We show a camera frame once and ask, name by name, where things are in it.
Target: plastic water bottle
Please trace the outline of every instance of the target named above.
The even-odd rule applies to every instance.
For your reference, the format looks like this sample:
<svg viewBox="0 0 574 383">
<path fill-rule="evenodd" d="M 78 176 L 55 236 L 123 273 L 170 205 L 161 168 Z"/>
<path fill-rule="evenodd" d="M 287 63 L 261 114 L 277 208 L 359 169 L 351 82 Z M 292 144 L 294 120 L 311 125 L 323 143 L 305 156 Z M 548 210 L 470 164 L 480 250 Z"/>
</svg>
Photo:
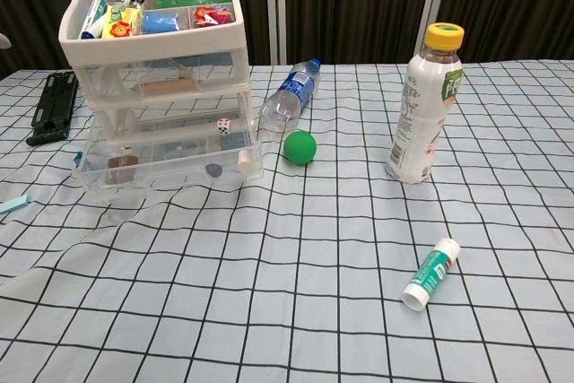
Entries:
<svg viewBox="0 0 574 383">
<path fill-rule="evenodd" d="M 406 68 L 401 116 L 387 162 L 394 179 L 420 183 L 431 174 L 442 126 L 463 77 L 457 49 L 464 34 L 455 24 L 431 24 L 424 49 Z"/>
<path fill-rule="evenodd" d="M 295 128 L 303 107 L 319 86 L 321 62 L 311 58 L 295 65 L 279 90 L 259 110 L 260 127 L 283 133 Z"/>
</svg>

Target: blue bottle label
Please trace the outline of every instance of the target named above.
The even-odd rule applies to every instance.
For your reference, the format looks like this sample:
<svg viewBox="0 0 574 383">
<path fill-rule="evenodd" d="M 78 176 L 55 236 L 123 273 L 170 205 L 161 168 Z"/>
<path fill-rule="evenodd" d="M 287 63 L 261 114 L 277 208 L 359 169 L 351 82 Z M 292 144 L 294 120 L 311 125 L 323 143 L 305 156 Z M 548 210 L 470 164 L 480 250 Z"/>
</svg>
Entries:
<svg viewBox="0 0 574 383">
<path fill-rule="evenodd" d="M 315 89 L 315 80 L 303 72 L 292 72 L 283 81 L 279 90 L 286 90 L 295 93 L 304 107 L 309 101 L 309 97 Z"/>
</svg>

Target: dice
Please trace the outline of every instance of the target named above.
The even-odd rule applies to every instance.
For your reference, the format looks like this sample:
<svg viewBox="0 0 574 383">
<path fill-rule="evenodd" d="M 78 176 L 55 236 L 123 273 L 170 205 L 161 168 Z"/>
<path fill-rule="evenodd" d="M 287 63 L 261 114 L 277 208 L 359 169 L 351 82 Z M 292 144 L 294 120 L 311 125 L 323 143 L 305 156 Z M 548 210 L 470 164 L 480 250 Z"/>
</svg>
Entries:
<svg viewBox="0 0 574 383">
<path fill-rule="evenodd" d="M 231 121 L 228 118 L 220 118 L 217 120 L 217 130 L 219 135 L 229 135 L 231 131 Z"/>
</svg>

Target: brown object in drawer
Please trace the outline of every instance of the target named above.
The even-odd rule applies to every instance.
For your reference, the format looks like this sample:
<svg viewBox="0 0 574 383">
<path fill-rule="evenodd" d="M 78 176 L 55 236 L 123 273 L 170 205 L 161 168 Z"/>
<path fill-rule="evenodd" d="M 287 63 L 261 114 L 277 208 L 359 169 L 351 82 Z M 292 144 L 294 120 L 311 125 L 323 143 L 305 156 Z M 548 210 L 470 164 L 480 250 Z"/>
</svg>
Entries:
<svg viewBox="0 0 574 383">
<path fill-rule="evenodd" d="M 136 88 L 145 96 L 157 96 L 163 93 L 179 93 L 197 90 L 197 81 L 192 78 L 180 78 L 169 81 L 153 81 L 137 84 Z"/>
<path fill-rule="evenodd" d="M 108 160 L 108 168 L 121 168 L 137 164 L 137 156 L 118 156 Z M 106 184 L 121 184 L 134 180 L 135 168 L 130 170 L 112 170 L 106 174 Z"/>
</svg>

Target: red package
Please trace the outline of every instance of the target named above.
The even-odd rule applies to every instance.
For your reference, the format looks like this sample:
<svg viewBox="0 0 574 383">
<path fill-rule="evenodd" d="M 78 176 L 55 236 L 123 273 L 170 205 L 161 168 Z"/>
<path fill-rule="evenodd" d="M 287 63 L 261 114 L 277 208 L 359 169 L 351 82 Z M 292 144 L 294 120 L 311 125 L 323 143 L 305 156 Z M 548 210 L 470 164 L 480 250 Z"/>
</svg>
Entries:
<svg viewBox="0 0 574 383">
<path fill-rule="evenodd" d="M 229 6 L 199 6 L 194 14 L 195 27 L 217 26 L 233 22 Z"/>
</svg>

